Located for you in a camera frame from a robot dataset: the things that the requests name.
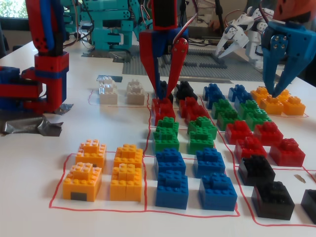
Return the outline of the blue and red gripper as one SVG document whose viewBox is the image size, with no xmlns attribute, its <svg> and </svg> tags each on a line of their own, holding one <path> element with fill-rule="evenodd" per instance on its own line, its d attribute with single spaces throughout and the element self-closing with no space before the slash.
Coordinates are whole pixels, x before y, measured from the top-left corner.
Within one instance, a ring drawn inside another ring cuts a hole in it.
<svg viewBox="0 0 316 237">
<path fill-rule="evenodd" d="M 173 45 L 171 50 L 171 67 L 166 91 L 166 96 L 168 97 L 177 85 L 188 52 L 189 45 L 185 38 L 179 38 L 174 44 L 172 43 L 180 30 L 181 28 L 166 31 L 143 31 L 139 34 L 141 62 L 159 99 L 164 98 L 164 93 L 160 86 L 158 57 L 167 54 L 168 46 Z"/>
</svg>

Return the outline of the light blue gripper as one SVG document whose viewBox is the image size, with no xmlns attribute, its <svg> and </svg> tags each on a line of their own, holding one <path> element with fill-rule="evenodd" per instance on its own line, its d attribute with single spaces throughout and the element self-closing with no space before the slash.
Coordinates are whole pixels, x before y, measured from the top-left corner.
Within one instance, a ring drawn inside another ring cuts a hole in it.
<svg viewBox="0 0 316 237">
<path fill-rule="evenodd" d="M 262 34 L 263 81 L 269 94 L 279 96 L 306 68 L 316 54 L 316 34 L 295 23 L 270 21 Z M 285 57 L 287 63 L 276 87 L 277 66 Z"/>
</svg>

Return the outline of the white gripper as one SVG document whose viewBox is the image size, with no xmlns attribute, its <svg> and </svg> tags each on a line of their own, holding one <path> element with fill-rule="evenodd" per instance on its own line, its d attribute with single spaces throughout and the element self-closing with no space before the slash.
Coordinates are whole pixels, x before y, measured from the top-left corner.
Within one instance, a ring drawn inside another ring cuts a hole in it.
<svg viewBox="0 0 316 237">
<path fill-rule="evenodd" d="M 228 40 L 232 40 L 233 43 L 220 55 L 220 58 L 244 47 L 249 42 L 249 38 L 245 34 L 249 22 L 250 17 L 246 14 L 242 14 L 237 20 L 231 21 L 217 44 L 215 55 L 219 54 L 221 48 Z"/>
</svg>

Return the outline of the person's hand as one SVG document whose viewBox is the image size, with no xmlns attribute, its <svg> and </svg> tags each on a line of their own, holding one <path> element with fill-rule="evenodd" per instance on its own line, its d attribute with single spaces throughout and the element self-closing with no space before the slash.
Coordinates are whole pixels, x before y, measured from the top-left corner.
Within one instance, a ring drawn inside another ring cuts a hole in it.
<svg viewBox="0 0 316 237">
<path fill-rule="evenodd" d="M 220 22 L 218 19 L 211 20 L 208 24 L 209 28 L 212 28 L 214 31 L 219 31 L 221 29 Z"/>
</svg>

